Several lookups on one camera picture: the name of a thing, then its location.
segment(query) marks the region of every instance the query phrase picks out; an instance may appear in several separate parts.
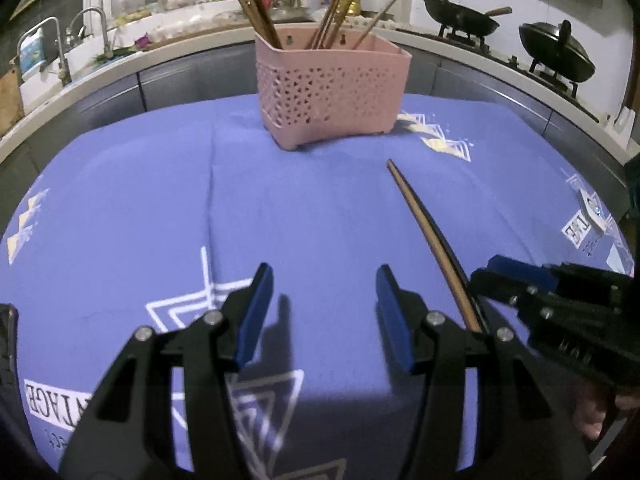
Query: table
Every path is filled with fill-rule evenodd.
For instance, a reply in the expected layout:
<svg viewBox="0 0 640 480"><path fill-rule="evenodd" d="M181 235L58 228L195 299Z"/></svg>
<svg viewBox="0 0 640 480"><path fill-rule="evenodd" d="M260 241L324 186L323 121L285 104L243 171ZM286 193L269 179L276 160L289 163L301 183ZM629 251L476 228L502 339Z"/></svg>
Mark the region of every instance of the table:
<svg viewBox="0 0 640 480"><path fill-rule="evenodd" d="M402 112L410 121L391 134L284 152L257 97L241 96L133 117L60 152L22 200L0 255L0 301L20 311L22 400L46 460L58 465L136 327L184 327L267 262L275 289L254 361L228 378L256 478L394 478L422 378L404 376L390 354L376 269L389 264L402 288L462 318L388 158L468 274L494 254L632 272L611 218L604 235L578 230L577 189L591 187L508 109L406 95ZM500 311L526 338L515 312ZM174 379L178 462L189 466ZM475 391L468 385L468 430Z"/></svg>

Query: pink plastic basket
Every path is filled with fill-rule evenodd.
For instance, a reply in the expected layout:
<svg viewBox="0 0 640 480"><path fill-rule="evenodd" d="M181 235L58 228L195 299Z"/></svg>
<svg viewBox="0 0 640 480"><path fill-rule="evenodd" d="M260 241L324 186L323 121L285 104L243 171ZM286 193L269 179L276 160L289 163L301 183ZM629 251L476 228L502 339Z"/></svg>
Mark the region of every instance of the pink plastic basket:
<svg viewBox="0 0 640 480"><path fill-rule="evenodd" d="M314 28L279 28L284 50L255 37L260 110L281 148L387 133L398 116L411 54L369 34L340 33L331 50L303 50Z"/></svg>

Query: frying pan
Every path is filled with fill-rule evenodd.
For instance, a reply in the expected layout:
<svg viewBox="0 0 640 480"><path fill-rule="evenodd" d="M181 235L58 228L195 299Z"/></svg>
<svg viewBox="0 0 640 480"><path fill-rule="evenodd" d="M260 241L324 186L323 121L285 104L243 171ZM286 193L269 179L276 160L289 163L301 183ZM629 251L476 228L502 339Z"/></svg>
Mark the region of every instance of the frying pan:
<svg viewBox="0 0 640 480"><path fill-rule="evenodd" d="M486 13L463 7L449 0L424 0L429 15L444 27L484 38L500 26L492 16L511 14L511 7L500 7Z"/></svg>
<svg viewBox="0 0 640 480"><path fill-rule="evenodd" d="M520 26L520 41L533 59L569 81L587 81L596 70L585 49L572 38L568 20L559 27L542 22L525 23Z"/></svg>

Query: chopstick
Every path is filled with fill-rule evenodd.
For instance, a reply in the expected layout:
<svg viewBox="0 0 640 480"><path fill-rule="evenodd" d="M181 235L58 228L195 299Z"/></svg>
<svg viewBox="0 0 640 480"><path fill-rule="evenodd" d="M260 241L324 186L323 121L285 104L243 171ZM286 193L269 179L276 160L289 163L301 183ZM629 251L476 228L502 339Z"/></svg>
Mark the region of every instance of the chopstick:
<svg viewBox="0 0 640 480"><path fill-rule="evenodd" d="M264 7L262 0L253 0L255 9L257 10L258 15L260 16L260 20L263 24L264 31L266 36L264 39L271 43L271 46L275 48L282 49L282 45L280 44L280 38L278 37L275 27L273 26L273 22L271 21L271 17L269 15L269 11Z"/></svg>
<svg viewBox="0 0 640 480"><path fill-rule="evenodd" d="M337 3L339 1L340 0L331 0L331 2L329 3L329 7L327 8L324 14L324 18L322 19L320 26L316 28L311 38L309 38L309 41L306 43L305 50L315 50L318 47L318 42L321 39L322 31L326 27L326 24L331 18L331 15L335 12L335 7L337 7Z"/></svg>
<svg viewBox="0 0 640 480"><path fill-rule="evenodd" d="M449 290L451 291L451 295L453 299L456 301L456 305L462 314L462 318L465 322L465 326L468 330L472 332L484 332L481 323L481 315L478 312L477 308L473 306L471 299L466 290L466 286L463 283L456 267L451 261L450 256L447 254L446 249L444 248L440 237L435 232L434 228L431 225L430 216L422 204L420 199L415 194L414 190L411 189L409 183L404 178L400 170L396 167L394 162L389 159L386 162L386 166L388 167L391 175L393 175L396 184L402 195L404 196L404 200L406 201L409 209L414 214L414 218L418 222L420 226L420 230L424 235L429 247L431 248L431 252L433 256L435 256L438 266L442 271L445 280L447 281L447 285L449 285Z"/></svg>
<svg viewBox="0 0 640 480"><path fill-rule="evenodd" d="M350 0L347 5L344 6L344 9L340 11L338 17L335 19L334 30L332 30L331 35L329 36L329 41L327 41L325 48L331 48L334 46L335 40L338 38L338 33L340 32L340 27L344 23L344 19L347 17L347 13L349 12L349 7L354 0Z"/></svg>
<svg viewBox="0 0 640 480"><path fill-rule="evenodd" d="M380 19L382 19L382 16L384 16L384 14L393 6L394 3L396 3L396 1L398 0L391 0L388 4L386 4L386 7L382 9L378 13L378 15L375 18L373 18L373 20L371 20L371 23L369 23L369 27L367 27L367 29L358 38L358 41L356 41L356 44L353 45L353 47L351 47L352 50L356 50L360 46L360 44L364 41L364 39L373 30L373 27L376 26L376 24L380 21Z"/></svg>
<svg viewBox="0 0 640 480"><path fill-rule="evenodd" d="M338 9L338 5L340 4L340 0L331 0L329 4L329 8L327 9L326 14L324 15L324 20L322 20L322 25L320 27L320 35L318 37L318 44L314 46L314 48L322 48L324 44L324 40L326 38L326 34L329 32L329 28L331 27L331 22L334 20L335 11Z"/></svg>
<svg viewBox="0 0 640 480"><path fill-rule="evenodd" d="M282 50L280 37L273 25L269 11L264 7L262 0L238 0L242 10L247 14L249 22L255 31L260 34L272 47Z"/></svg>
<svg viewBox="0 0 640 480"><path fill-rule="evenodd" d="M264 30L262 28L262 23L258 20L258 17L254 13L254 8L251 6L251 3L247 0L238 0L240 3L240 7L242 7L242 12L246 15L249 23L255 29L255 31L260 34L262 37L265 36Z"/></svg>

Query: human hand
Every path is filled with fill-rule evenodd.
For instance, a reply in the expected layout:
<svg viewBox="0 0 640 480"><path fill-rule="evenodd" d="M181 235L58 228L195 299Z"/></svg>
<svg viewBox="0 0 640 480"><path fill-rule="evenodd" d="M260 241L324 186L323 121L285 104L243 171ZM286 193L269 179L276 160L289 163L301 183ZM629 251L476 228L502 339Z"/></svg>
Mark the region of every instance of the human hand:
<svg viewBox="0 0 640 480"><path fill-rule="evenodd" d="M581 381L576 397L574 425L586 437L596 440L607 415L607 387ZM621 389L616 395L616 406L620 410L640 408L640 388Z"/></svg>

